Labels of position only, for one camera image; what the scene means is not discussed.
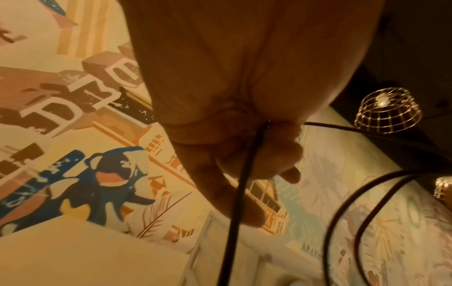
hand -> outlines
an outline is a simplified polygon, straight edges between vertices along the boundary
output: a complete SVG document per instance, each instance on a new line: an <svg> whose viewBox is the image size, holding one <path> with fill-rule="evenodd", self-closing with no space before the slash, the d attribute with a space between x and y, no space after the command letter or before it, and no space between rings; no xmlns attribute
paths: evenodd
<svg viewBox="0 0 452 286"><path fill-rule="evenodd" d="M156 118L199 191L226 216L253 132L252 179L299 181L299 126L345 87L383 0L123 0ZM243 222L264 223L247 198Z"/></svg>

mural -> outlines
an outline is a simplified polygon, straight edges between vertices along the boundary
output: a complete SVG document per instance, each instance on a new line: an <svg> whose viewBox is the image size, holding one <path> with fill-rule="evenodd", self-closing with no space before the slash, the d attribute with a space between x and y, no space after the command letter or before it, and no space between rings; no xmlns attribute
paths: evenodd
<svg viewBox="0 0 452 286"><path fill-rule="evenodd" d="M154 118L118 2L0 1L0 58L0 235L70 215L190 253L212 207ZM347 125L330 109L311 120ZM358 134L304 127L299 142L301 182L257 180L246 195L265 212L263 234L320 266L338 206L398 167ZM353 237L389 187L341 221L331 246L336 285L362 285ZM369 226L362 248L373 286L446 285L452 215L412 183Z"/></svg>

wire cage lamp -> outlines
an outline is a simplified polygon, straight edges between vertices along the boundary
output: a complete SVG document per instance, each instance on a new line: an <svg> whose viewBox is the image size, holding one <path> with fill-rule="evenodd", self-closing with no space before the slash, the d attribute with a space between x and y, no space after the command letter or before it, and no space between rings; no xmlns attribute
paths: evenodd
<svg viewBox="0 0 452 286"><path fill-rule="evenodd" d="M366 96L355 118L355 127L382 134L408 129L422 118L419 105L401 87L384 88Z"/></svg>

ceiling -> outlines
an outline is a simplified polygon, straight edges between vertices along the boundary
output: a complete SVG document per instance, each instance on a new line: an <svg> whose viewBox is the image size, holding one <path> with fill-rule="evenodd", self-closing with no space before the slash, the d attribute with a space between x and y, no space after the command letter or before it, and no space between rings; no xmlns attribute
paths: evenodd
<svg viewBox="0 0 452 286"><path fill-rule="evenodd" d="M332 107L353 124L361 100L381 87L407 88L423 119L394 136L452 150L452 1L388 0L373 43ZM371 139L403 169L452 166L440 155ZM433 192L434 178L419 180Z"/></svg>

skin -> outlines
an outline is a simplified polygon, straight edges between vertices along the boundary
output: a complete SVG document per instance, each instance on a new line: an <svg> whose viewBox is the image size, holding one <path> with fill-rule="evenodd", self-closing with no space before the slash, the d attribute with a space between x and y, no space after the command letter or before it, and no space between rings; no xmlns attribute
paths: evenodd
<svg viewBox="0 0 452 286"><path fill-rule="evenodd" d="M362 61L383 0L123 0L156 118L199 191L230 216L255 130L252 179L300 180L300 125ZM243 223L261 226L247 198Z"/></svg>

